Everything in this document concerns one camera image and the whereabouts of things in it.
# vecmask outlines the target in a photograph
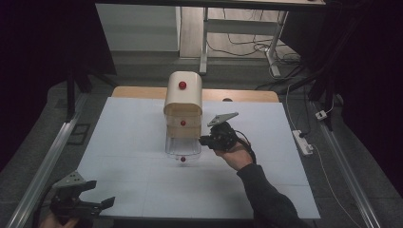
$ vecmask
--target white paper sheet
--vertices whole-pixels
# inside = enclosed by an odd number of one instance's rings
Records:
[[[102,215],[144,218],[250,219],[252,208],[236,171],[207,146],[196,161],[164,153],[164,100],[108,98],[79,173],[97,187],[82,200],[116,197]],[[203,102],[202,134],[217,114],[239,112],[228,122],[252,143],[268,180],[302,219],[319,214],[280,103]]]

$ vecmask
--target power strip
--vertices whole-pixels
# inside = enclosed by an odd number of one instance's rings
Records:
[[[305,138],[301,138],[299,134],[301,133],[300,130],[293,130],[294,139],[299,146],[299,149],[302,152],[302,155],[308,156],[313,154],[314,148],[306,142]]]

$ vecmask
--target red button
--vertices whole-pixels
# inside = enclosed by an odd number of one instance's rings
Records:
[[[186,82],[181,81],[181,82],[179,83],[179,88],[180,88],[180,89],[186,89]]]

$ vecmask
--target aluminum profile rail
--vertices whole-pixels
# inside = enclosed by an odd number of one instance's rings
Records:
[[[24,227],[27,219],[35,206],[36,201],[41,195],[41,192],[48,181],[51,171],[54,165],[59,159],[60,154],[65,147],[68,137],[73,130],[77,120],[80,118],[83,106],[86,102],[88,95],[80,94],[76,102],[76,112],[69,123],[64,123],[59,133],[56,136],[52,146],[50,147],[47,155],[42,161],[41,166],[33,177],[29,187],[20,200],[17,208],[15,209],[13,215],[10,218],[7,227],[9,228],[22,228]]]
[[[318,112],[319,109],[315,106],[314,103],[311,103],[313,109],[315,112]],[[364,190],[362,189],[361,185],[359,184],[353,169],[349,162],[347,161],[346,156],[344,155],[337,138],[335,134],[327,128],[326,124],[324,122],[320,122],[320,128],[322,130],[322,133],[327,141],[327,143],[330,145],[331,150],[333,152],[333,155],[335,157],[335,160],[338,164],[338,167],[340,168],[341,174],[343,175],[344,180],[346,181],[351,194],[353,195],[358,209],[361,213],[361,216],[363,217],[367,227],[369,228],[380,228],[381,224],[379,222],[379,219],[377,218],[374,208],[372,207],[370,201],[367,198],[367,195],[365,194]]]

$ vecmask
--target wooden floor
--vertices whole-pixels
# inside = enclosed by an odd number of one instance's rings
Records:
[[[209,19],[245,20],[245,21],[277,21],[278,11],[256,9],[209,9]],[[199,58],[202,53],[202,21],[203,8],[182,8],[181,48],[182,58]],[[254,52],[255,44],[270,45],[271,36],[243,35],[226,33],[208,33],[207,41],[210,47],[208,57],[227,58],[266,58],[263,51]],[[233,44],[250,42],[250,44]],[[279,57],[286,53],[294,53],[286,46],[277,47]]]

